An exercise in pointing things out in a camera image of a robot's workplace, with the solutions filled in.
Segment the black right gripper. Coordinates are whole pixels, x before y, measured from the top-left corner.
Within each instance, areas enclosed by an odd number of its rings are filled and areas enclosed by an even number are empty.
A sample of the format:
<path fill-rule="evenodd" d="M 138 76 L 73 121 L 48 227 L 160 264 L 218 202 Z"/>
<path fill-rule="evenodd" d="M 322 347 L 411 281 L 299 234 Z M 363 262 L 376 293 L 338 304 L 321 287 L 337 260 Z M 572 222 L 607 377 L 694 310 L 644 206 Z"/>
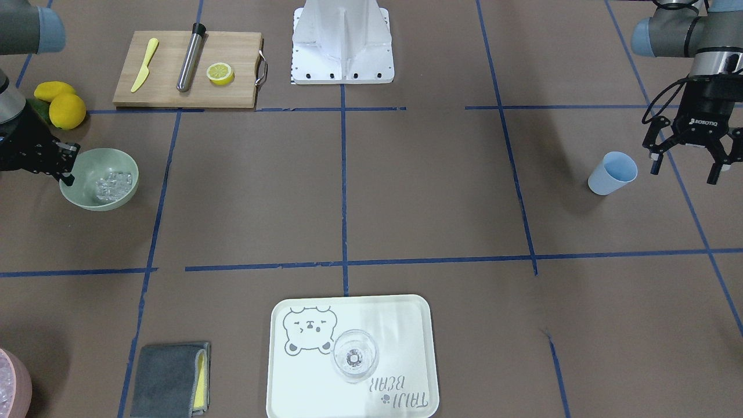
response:
<path fill-rule="evenodd" d="M 27 170 L 52 175 L 66 187 L 76 180 L 72 174 L 80 151 L 77 143 L 59 141 L 34 110 L 23 110 L 1 126 L 1 170 Z"/>

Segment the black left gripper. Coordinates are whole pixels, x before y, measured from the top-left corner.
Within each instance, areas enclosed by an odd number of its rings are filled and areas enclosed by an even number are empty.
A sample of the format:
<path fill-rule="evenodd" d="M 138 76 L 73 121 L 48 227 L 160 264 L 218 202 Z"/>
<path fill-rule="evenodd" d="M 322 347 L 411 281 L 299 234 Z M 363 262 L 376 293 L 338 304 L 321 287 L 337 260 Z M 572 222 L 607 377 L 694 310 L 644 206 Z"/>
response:
<path fill-rule="evenodd" d="M 652 160 L 650 174 L 659 174 L 665 153 L 679 143 L 705 146 L 714 161 L 706 182 L 716 185 L 724 170 L 729 170 L 733 163 L 742 162 L 741 127 L 729 125 L 735 104 L 741 103 L 742 77 L 702 75 L 680 81 L 684 92 L 673 122 L 665 116 L 652 117 L 648 122 L 643 147 Z M 672 136 L 658 142 L 661 130 L 666 127 L 672 127 Z M 724 136 L 732 139 L 729 153 L 721 142 Z"/>

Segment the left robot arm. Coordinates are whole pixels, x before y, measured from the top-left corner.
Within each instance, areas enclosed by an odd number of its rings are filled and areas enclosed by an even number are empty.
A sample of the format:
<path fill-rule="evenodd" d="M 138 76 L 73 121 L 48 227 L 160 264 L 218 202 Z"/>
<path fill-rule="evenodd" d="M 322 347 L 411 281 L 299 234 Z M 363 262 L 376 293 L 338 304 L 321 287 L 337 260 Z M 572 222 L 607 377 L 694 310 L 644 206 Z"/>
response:
<path fill-rule="evenodd" d="M 635 55 L 692 59 L 687 76 L 669 85 L 682 93 L 674 119 L 643 114 L 643 147 L 660 172 L 665 153 L 677 145 L 706 149 L 713 158 L 708 183 L 741 162 L 741 128 L 729 124 L 742 101 L 742 5 L 740 1 L 656 1 L 654 14 L 637 24 Z"/>

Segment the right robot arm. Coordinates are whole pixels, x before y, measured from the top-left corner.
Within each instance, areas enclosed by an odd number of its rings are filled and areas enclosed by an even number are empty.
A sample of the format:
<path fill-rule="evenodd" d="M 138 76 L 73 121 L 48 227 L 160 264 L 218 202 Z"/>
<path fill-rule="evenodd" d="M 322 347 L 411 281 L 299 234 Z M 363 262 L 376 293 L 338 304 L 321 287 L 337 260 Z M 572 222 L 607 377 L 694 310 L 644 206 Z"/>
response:
<path fill-rule="evenodd" d="M 66 31 L 50 8 L 27 1 L 1 2 L 1 54 L 29 55 L 62 51 Z M 47 122 L 26 96 L 1 72 L 1 170 L 26 170 L 50 175 L 71 187 L 80 146 L 64 143 L 51 134 Z"/>

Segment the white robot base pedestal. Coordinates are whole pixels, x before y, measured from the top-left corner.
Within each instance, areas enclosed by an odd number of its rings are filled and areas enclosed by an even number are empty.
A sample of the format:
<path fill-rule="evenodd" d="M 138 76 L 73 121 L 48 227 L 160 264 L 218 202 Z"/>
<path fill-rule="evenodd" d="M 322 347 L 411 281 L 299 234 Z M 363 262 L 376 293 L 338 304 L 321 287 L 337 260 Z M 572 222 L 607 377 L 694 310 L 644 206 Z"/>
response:
<path fill-rule="evenodd" d="M 377 1 L 307 1 L 294 11 L 292 42 L 296 85 L 395 79 L 389 13 Z"/>

